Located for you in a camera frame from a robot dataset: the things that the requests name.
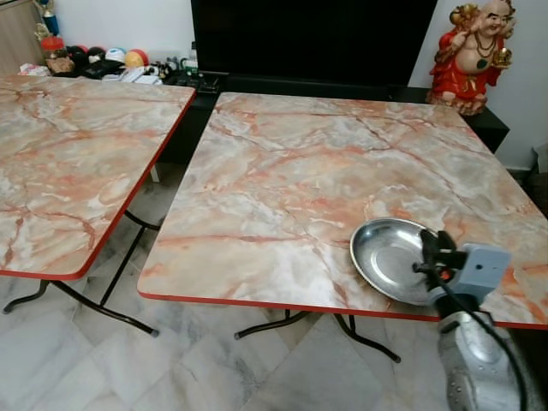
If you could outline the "round steel plate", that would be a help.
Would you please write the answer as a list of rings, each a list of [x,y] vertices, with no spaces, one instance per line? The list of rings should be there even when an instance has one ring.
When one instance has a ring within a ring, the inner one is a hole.
[[[435,238],[436,231],[421,223],[379,217],[362,224],[351,236],[351,258],[360,276],[402,304],[433,305],[426,274],[414,269],[424,262],[421,232]]]

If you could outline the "wooden cabinet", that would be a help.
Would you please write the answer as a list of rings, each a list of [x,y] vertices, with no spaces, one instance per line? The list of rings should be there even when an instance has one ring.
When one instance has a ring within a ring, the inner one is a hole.
[[[19,74],[24,63],[45,61],[36,38],[40,22],[34,0],[0,0],[0,75]]]

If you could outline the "red lidded jar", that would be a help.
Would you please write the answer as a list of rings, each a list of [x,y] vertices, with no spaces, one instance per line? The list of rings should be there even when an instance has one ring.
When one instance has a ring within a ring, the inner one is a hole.
[[[52,74],[66,74],[66,72],[75,71],[75,63],[69,57],[69,52],[62,38],[58,36],[47,36],[40,40],[42,46],[45,63]]]

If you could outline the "red laughing Buddha statue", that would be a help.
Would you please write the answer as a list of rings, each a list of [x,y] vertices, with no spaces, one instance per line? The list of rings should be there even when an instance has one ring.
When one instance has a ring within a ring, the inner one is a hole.
[[[512,65],[513,52],[505,42],[513,35],[514,15],[512,0],[455,7],[449,15],[453,28],[438,42],[426,102],[454,107],[462,115],[480,114],[488,86],[496,86]]]

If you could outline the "black television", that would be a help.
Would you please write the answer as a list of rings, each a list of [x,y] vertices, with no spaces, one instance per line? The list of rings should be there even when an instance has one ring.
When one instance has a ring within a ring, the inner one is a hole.
[[[200,69],[406,86],[438,0],[189,0]]]

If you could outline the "marble top folding table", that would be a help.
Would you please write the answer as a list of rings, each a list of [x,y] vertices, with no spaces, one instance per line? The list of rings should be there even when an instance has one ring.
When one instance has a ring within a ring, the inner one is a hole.
[[[137,289],[162,301],[438,321],[368,285],[361,224],[396,217],[512,262],[483,301],[548,325],[548,220],[451,107],[227,92],[216,102]]]
[[[156,337],[71,287],[152,171],[192,87],[0,75],[0,277],[34,278]]]

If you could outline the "black power strip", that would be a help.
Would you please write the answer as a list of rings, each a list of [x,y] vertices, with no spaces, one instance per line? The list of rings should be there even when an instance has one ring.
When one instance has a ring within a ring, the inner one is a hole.
[[[187,72],[184,70],[173,71],[164,78],[164,84],[168,86],[194,87],[197,93],[219,94],[222,92],[224,80],[227,74],[224,72]]]

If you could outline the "orange ball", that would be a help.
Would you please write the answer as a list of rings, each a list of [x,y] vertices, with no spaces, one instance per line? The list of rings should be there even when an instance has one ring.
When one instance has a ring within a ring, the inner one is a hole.
[[[147,67],[149,57],[142,50],[128,50],[124,56],[124,63],[127,68]]]

